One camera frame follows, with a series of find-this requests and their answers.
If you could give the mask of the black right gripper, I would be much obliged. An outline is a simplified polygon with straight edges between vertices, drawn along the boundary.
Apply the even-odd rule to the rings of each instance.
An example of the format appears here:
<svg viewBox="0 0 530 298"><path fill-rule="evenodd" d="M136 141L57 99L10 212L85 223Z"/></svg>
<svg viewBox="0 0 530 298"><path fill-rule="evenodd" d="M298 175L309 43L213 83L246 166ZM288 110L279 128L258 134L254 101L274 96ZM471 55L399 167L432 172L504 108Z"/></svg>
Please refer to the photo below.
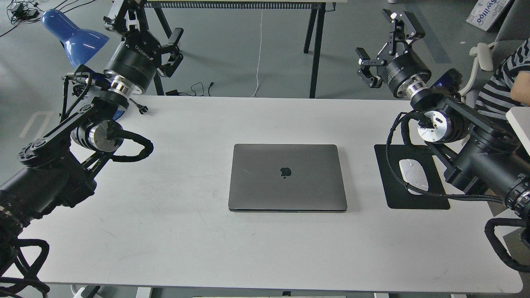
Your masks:
<svg viewBox="0 0 530 298"><path fill-rule="evenodd" d="M408 11L392 12L383 9L390 23L390 33L383 48L372 59L364 48L356 47L359 57L358 76L369 88L387 85L394 98L405 98L403 83L413 76L427 82L431 70L412 50L412 44L426 36L426 31L416 16Z"/></svg>

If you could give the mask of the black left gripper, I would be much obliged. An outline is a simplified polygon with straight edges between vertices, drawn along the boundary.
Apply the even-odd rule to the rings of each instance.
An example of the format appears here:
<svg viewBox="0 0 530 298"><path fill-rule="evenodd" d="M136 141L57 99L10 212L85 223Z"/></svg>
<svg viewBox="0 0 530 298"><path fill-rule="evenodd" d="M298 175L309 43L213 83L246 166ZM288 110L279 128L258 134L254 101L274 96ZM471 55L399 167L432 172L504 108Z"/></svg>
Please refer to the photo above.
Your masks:
<svg viewBox="0 0 530 298"><path fill-rule="evenodd" d="M145 0L114 0L110 12L104 17L104 28L121 36L121 43L104 68L108 77L120 76L129 81L134 93L144 94L155 73L172 77L183 54L178 42L183 28L175 28L166 45L152 35L145 35L145 17L142 11Z"/></svg>

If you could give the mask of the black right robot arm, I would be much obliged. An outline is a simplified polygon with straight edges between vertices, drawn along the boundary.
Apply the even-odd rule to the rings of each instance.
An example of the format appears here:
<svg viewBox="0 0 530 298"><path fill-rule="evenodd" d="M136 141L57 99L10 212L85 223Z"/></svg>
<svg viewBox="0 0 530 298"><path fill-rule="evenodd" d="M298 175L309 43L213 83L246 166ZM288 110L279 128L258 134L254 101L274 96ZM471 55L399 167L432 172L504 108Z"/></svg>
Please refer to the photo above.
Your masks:
<svg viewBox="0 0 530 298"><path fill-rule="evenodd" d="M488 120L466 105L460 96L426 83L431 71L413 51L413 42L425 31L416 16L407 11L383 10L390 23L388 39L375 58L363 48L359 56L358 75L370 88L386 84L392 95L408 99L412 110L399 113L390 128L384 147L388 170L408 190L433 197L461 201L497 202L514 211L515 219L493 218L486 223L485 236L499 259L508 267L528 273L496 237L495 228L523 228L521 240L529 245L529 163L518 151L521 141L509 130ZM461 195L437 194L422 190L399 176L392 167L390 145L397 126L401 126L403 143L412 147L409 121L428 132L426 146L445 165L445 181L462 191Z"/></svg>

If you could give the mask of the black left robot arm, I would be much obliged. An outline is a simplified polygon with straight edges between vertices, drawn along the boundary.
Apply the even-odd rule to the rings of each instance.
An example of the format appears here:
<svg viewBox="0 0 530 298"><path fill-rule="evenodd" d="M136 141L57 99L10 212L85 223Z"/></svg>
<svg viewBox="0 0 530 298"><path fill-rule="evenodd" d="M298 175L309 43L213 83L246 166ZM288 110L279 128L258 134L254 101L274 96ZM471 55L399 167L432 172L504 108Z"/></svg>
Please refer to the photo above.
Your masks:
<svg viewBox="0 0 530 298"><path fill-rule="evenodd" d="M50 288L38 279L49 253L44 240L20 239L32 220L57 206L75 207L94 195L95 176L108 161L138 162L149 157L153 143L124 130L116 114L127 109L131 95L143 94L157 74L170 77L183 60L174 29L166 45L151 34L145 0L115 0L104 18L105 28L121 36L121 43L103 73L87 62L108 37L74 25L63 12L52 9L41 20L64 45L73 74L64 77L60 123L19 152L24 168L1 185L1 296L18 297L30 286L46 297ZM15 266L20 278L3 276Z"/></svg>

